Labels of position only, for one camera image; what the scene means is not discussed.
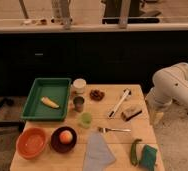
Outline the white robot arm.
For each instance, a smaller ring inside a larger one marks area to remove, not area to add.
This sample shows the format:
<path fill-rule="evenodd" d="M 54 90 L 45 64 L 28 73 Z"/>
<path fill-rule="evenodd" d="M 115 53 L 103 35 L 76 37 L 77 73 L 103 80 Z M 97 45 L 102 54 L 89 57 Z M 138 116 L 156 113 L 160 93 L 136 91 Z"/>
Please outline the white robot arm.
<path fill-rule="evenodd" d="M 151 125 L 156 125 L 174 100 L 188 109 L 188 63 L 181 62 L 156 71 L 153 87 L 145 97 Z"/>

